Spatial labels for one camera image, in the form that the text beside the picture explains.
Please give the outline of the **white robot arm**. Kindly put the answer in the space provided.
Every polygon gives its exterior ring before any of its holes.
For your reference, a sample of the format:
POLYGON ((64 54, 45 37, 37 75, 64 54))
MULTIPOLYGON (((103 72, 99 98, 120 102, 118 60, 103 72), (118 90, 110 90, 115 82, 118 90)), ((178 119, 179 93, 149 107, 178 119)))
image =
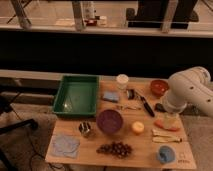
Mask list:
POLYGON ((188 103, 213 117, 213 90, 208 88, 210 80, 211 75, 204 67, 189 68, 169 77, 169 89, 161 99, 166 110, 162 120, 165 129, 174 126, 177 115, 184 111, 188 103))

